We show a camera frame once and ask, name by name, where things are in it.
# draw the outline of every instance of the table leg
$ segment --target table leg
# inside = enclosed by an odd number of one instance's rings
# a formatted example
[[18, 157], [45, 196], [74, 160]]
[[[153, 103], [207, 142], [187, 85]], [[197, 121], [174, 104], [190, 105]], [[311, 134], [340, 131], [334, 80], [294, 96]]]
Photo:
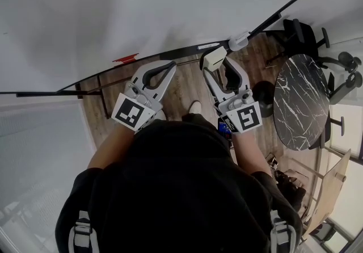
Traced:
[[324, 178], [324, 175], [320, 174], [319, 172], [311, 169], [309, 166], [306, 166], [304, 165], [303, 163], [301, 163], [300, 161], [292, 158], [292, 157], [289, 157], [290, 160], [296, 162], [297, 164], [299, 164], [301, 167], [305, 168], [307, 171], [310, 171], [312, 174], [316, 175], [317, 177], [323, 179]]
[[311, 193], [306, 192], [306, 194], [307, 194], [308, 196], [310, 196], [310, 198], [312, 198], [314, 201], [318, 202], [318, 200], [317, 200], [316, 198], [314, 198], [314, 196], [313, 196]]
[[331, 149], [330, 147], [328, 146], [325, 146], [324, 147], [326, 150], [328, 150], [330, 153], [332, 154], [335, 154], [336, 156], [339, 156], [340, 158], [343, 158], [344, 155], [342, 155], [341, 153], [335, 151], [334, 149]]

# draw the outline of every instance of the person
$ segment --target person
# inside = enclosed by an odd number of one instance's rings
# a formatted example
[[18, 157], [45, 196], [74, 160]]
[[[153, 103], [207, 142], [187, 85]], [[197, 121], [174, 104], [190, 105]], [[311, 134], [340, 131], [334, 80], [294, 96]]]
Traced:
[[252, 132], [229, 145], [194, 102], [183, 121], [118, 125], [80, 173], [56, 225], [60, 253], [87, 212], [99, 252], [269, 252], [271, 210], [302, 234]]
[[309, 178], [289, 169], [285, 173], [280, 170], [275, 171], [275, 179], [277, 180], [277, 188], [282, 195], [294, 210], [299, 212], [306, 194]]

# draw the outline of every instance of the office chair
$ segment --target office chair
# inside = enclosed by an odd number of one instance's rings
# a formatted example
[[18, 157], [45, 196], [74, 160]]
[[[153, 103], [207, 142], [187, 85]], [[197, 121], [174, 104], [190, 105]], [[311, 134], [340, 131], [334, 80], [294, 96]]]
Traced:
[[345, 125], [344, 125], [344, 117], [340, 118], [340, 121], [330, 118], [330, 112], [328, 113], [328, 119], [325, 123], [325, 128], [322, 134], [319, 136], [318, 140], [315, 141], [313, 145], [309, 147], [309, 150], [315, 148], [323, 149], [325, 147], [325, 143], [330, 140], [331, 135], [331, 124], [335, 124], [341, 127], [341, 135], [344, 135]]
[[[348, 78], [342, 83], [338, 88], [334, 89], [334, 76], [332, 73], [329, 75], [328, 79], [328, 90], [329, 90], [329, 105], [338, 104], [346, 95], [353, 91], [356, 87], [361, 87], [363, 84], [363, 77], [359, 71], [357, 71], [358, 66], [362, 64], [358, 57], [353, 57], [348, 52], [341, 52], [338, 55], [338, 59], [331, 57], [318, 57], [316, 64], [320, 67], [327, 69], [328, 66], [325, 64], [335, 64], [344, 68], [345, 71], [349, 73]], [[328, 114], [328, 119], [325, 124], [324, 131], [318, 138], [318, 140], [309, 147], [309, 149], [314, 149], [320, 147], [324, 148], [325, 142], [330, 140], [331, 134], [331, 124], [335, 124], [341, 127], [341, 135], [344, 135], [344, 118], [341, 117], [340, 121], [330, 118], [330, 113]]]
[[330, 223], [320, 224], [314, 231], [309, 235], [313, 236], [320, 244], [329, 241], [335, 234], [335, 225]]
[[286, 41], [283, 41], [281, 37], [277, 35], [276, 31], [266, 31], [266, 35], [273, 36], [273, 38], [275, 38], [276, 41], [284, 48], [283, 52], [267, 60], [266, 65], [269, 65], [279, 57], [291, 57], [295, 54], [306, 54], [307, 56], [315, 59], [318, 57], [319, 47], [323, 44], [325, 44], [327, 48], [330, 47], [329, 38], [325, 28], [322, 28], [324, 38], [319, 42], [316, 42], [313, 29], [309, 25], [299, 22], [298, 19], [285, 19], [284, 29], [283, 33], [286, 38], [288, 38]]

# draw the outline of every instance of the white wall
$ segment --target white wall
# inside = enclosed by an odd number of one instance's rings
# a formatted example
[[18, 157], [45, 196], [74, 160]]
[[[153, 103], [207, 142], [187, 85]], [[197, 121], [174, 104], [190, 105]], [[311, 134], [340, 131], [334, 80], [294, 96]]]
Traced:
[[0, 0], [2, 91], [56, 91], [138, 58], [252, 31], [290, 0]]
[[0, 249], [57, 252], [54, 228], [95, 151], [81, 101], [0, 109]]

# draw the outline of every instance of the chair armrest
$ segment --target chair armrest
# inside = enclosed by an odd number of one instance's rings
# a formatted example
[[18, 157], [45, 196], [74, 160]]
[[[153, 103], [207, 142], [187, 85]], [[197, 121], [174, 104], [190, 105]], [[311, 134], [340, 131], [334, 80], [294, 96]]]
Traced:
[[319, 41], [317, 44], [316, 44], [316, 47], [321, 47], [323, 44], [325, 44], [326, 48], [329, 48], [330, 47], [330, 42], [329, 42], [329, 37], [328, 37], [328, 33], [326, 31], [325, 28], [322, 28], [322, 31], [323, 31], [323, 36], [324, 38], [321, 39], [321, 41]]
[[299, 39], [299, 41], [301, 43], [305, 43], [304, 35], [302, 33], [302, 28], [301, 28], [299, 20], [294, 19], [293, 24], [294, 24], [294, 30], [295, 30], [295, 34], [296, 34], [297, 38]]
[[344, 136], [344, 131], [345, 131], [344, 117], [340, 117], [340, 121], [337, 121], [335, 119], [330, 119], [330, 122], [332, 122], [335, 125], [340, 126], [341, 127], [341, 135]]

